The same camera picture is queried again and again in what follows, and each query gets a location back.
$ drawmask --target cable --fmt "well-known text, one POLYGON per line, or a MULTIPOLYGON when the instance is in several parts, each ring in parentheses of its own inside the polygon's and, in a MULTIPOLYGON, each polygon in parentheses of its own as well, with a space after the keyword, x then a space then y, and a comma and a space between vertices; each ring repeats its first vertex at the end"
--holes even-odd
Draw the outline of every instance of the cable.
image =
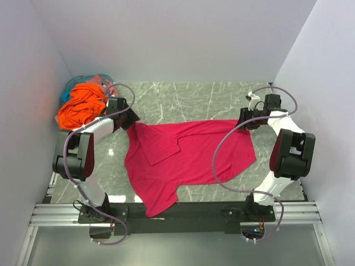
POLYGON ((291 93, 289 93, 287 90, 285 90, 283 88, 280 88, 280 87, 277 87, 277 86, 265 86, 265 87, 261 87, 261 88, 258 88, 256 90, 253 90, 252 93, 255 93, 255 92, 257 92, 259 90, 263 90, 263 89, 277 89, 277 90, 280 90, 280 91, 283 91, 284 93, 286 93, 293 100, 293 102, 295 104, 295 109, 292 112, 289 112, 288 113, 289 115, 294 114, 298 110, 298 103, 297 103, 295 97, 293 97, 291 93))
POLYGON ((76 202, 78 202, 82 207, 85 205, 83 202, 81 202, 81 201, 79 201, 79 200, 75 200, 75 201, 73 201, 73 207, 75 208, 75 209, 77 209, 79 212, 81 212, 82 210, 81 209, 79 209, 77 206, 75 206, 75 203, 76 202))
POLYGON ((258 101, 258 102, 256 103, 256 105, 254 106, 254 109, 256 109, 256 107, 257 107, 257 105, 258 105, 259 103, 263 103, 263 104, 265 105, 265 103, 264 103, 263 101, 258 101))
POLYGON ((115 245, 115 244, 118 244, 120 242, 122 242, 126 236, 128 235, 128 227, 127 225, 119 218, 116 218, 112 215, 109 215, 107 213, 104 213, 102 211, 100 211, 99 209, 96 208, 96 206, 93 205, 93 203, 90 201, 90 199, 86 196, 85 192, 82 190, 82 188, 80 187, 80 184, 74 180, 74 178, 71 176, 70 172, 69 172, 69 167, 68 167, 68 161, 67 161, 67 150, 68 150, 68 144, 69 144, 69 140, 77 133, 80 133, 81 131, 95 125, 96 123, 98 123, 99 121, 103 120, 103 119, 107 119, 107 118, 110 118, 110 117, 113 117, 115 115, 119 115, 119 114, 122 114, 126 111, 128 111, 133 105, 134 105, 134 102, 135 102, 135 94, 134 94, 134 91, 133 89, 130 87, 130 86, 127 86, 125 84, 122 84, 122 83, 115 83, 115 84, 112 84, 111 86, 109 86, 107 88, 107 90, 109 90, 111 87, 113 86, 123 86, 123 87, 126 87, 127 89, 129 89, 132 93, 132 96, 133 96, 133 99, 132 99, 132 103, 125 109, 121 110, 121 111, 118 111, 118 112, 114 112, 110 115, 106 115, 106 116, 103 116, 103 117, 100 117, 99 119, 96 119, 90 123, 88 123, 87 125, 83 125, 82 127, 80 127, 79 129, 76 129, 76 130, 73 130, 69 135, 68 137, 66 138, 65 142, 64 142, 64 147, 63 147, 63 161, 64 161, 64 169, 65 169, 65 174, 68 176, 69 180, 77 187, 78 191, 80 192, 80 194, 83 196, 83 198, 88 201, 90 207, 96 211, 98 214, 101 214, 102 216, 105 216, 105 217, 108 217, 112 220, 115 220, 117 222, 119 222, 120 224, 123 225, 124 229, 125 229, 125 233, 124 235, 122 236, 122 238, 116 242, 112 242, 112 243, 102 243, 100 241, 97 241, 96 239, 94 239, 93 241, 100 244, 100 245, 115 245))
MULTIPOLYGON (((255 93, 255 92, 257 92, 257 91, 259 91, 259 90, 262 90, 262 89, 269 89, 269 88, 270 88, 270 89, 282 90, 282 91, 285 92, 288 96, 291 97, 291 99, 292 99, 293 102, 295 103, 295 109, 294 109, 294 111, 290 112, 289 114, 294 114, 294 113, 297 111, 297 109, 298 109, 298 104, 297 104, 296 99, 295 99, 288 91, 286 91, 286 90, 283 89, 283 88, 279 88, 279 87, 276 87, 276 86, 266 86, 266 87, 261 87, 261 88, 259 88, 259 89, 256 89, 256 90, 254 90, 252 93, 255 93)), ((285 116, 287 116, 287 114, 278 115, 278 116, 260 116, 260 117, 254 117, 254 118, 251 118, 251 119, 249 119, 249 120, 246 120, 246 121, 244 121, 243 123, 237 125, 237 126, 236 126, 235 128, 233 128, 233 129, 221 140, 221 142, 217 145, 217 148, 216 148, 215 153, 213 154, 213 158, 212 158, 212 173, 213 173, 213 176, 215 177, 217 183, 218 183, 221 187, 225 188, 226 190, 234 191, 234 192, 238 192, 238 193, 248 193, 248 194, 250 194, 250 193, 253 193, 253 194, 254 194, 254 193, 259 193, 259 194, 264 194, 264 195, 267 195, 267 196, 269 196, 269 197, 272 197, 276 202, 278 202, 278 203, 280 204, 280 206, 281 206, 281 215, 280 215, 280 219, 278 220, 276 226, 274 227, 274 229, 273 229, 268 235, 264 236, 264 237, 261 238, 261 239, 257 239, 257 240, 256 240, 257 242, 263 241, 263 240, 267 239, 268 237, 270 237, 271 235, 273 235, 273 234, 276 232, 276 230, 279 228, 279 226, 280 226, 280 224, 281 224, 281 221, 282 221, 282 218, 283 218, 283 214, 284 214, 284 212, 285 212, 285 207, 283 206, 282 202, 281 202, 278 198, 276 198, 273 194, 271 194, 271 193, 268 193, 268 192, 265 192, 265 191, 255 191, 255 190, 236 190, 235 188, 231 188, 231 187, 228 187, 228 186, 226 186, 225 184, 223 184, 223 183, 219 180, 219 178, 217 177, 216 167, 215 167, 215 166, 216 166, 216 158, 217 158, 217 154, 218 154, 218 152, 219 152, 221 146, 223 145, 223 143, 224 143, 236 130, 238 130, 238 129, 241 128, 242 126, 244 126, 244 125, 246 125, 246 124, 248 124, 248 123, 250 123, 250 122, 254 122, 254 121, 256 121, 256 120, 282 118, 282 117, 285 117, 285 116)))

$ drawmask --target blue cloth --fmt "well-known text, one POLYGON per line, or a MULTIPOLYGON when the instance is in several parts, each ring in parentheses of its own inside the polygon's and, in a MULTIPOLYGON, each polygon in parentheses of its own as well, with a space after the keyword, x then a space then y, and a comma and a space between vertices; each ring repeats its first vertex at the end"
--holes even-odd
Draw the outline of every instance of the blue cloth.
MULTIPOLYGON (((85 83, 89 79, 92 79, 96 75, 88 75, 88 76, 77 76, 73 79, 70 79, 70 81, 66 84, 65 86, 65 92, 61 95, 61 100, 64 103, 67 103, 70 100, 70 91, 75 88, 75 86, 79 83, 85 83)), ((110 80, 113 83, 113 79, 110 76, 107 76, 105 74, 100 74, 102 78, 102 82, 104 85, 107 85, 106 80, 110 80)))

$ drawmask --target orange cloth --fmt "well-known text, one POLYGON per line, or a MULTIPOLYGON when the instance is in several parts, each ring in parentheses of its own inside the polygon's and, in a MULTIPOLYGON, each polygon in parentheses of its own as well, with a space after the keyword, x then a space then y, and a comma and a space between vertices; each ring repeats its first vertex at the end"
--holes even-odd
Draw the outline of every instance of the orange cloth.
POLYGON ((90 123, 106 107, 104 93, 99 85, 80 83, 70 92, 70 100, 58 112, 61 129, 76 129, 90 123))

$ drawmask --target gray marble surface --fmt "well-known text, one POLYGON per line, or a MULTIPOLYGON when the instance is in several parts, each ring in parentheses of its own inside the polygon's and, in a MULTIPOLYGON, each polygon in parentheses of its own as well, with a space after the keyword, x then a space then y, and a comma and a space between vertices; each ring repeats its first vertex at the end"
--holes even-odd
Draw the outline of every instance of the gray marble surface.
MULTIPOLYGON (((238 119, 240 108, 247 107, 246 94, 267 83, 234 82, 160 82, 126 83, 136 93, 134 111, 141 122, 149 125, 186 122, 206 119, 238 119)), ((118 87, 120 95, 128 102, 129 92, 118 87)), ((261 99, 270 90, 259 92, 261 99)), ((256 188, 268 173, 268 161, 276 135, 269 126, 261 126, 251 132, 257 161, 243 173, 227 182, 241 190, 256 188)), ((124 159, 129 146, 126 132, 118 130, 100 140, 95 147, 94 174, 100 187, 115 202, 141 202, 133 191, 124 159)), ((177 189, 180 202, 191 201, 238 201, 246 194, 227 191, 219 185, 180 186, 177 189)), ((51 203, 72 203, 79 199, 73 185, 58 178, 51 203)), ((294 182, 281 193, 282 200, 303 200, 300 182, 294 182)))

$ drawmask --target white enclosure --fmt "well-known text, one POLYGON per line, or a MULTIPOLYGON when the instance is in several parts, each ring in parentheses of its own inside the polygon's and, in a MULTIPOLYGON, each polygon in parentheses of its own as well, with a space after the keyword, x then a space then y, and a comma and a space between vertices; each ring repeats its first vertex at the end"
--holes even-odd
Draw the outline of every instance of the white enclosure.
POLYGON ((32 0, 70 70, 274 81, 316 0, 32 0))
POLYGON ((1 265, 16 262, 48 186, 59 96, 73 76, 96 73, 120 81, 268 81, 289 90, 300 104, 296 123, 317 137, 307 195, 338 265, 353 265, 354 11, 347 0, 6 1, 1 265))
POLYGON ((13 265, 52 173, 53 116, 71 78, 29 1, 0 9, 0 264, 13 265))
POLYGON ((354 265, 355 2, 317 1, 275 84, 299 101, 296 123, 316 135, 304 184, 316 200, 337 265, 354 265))

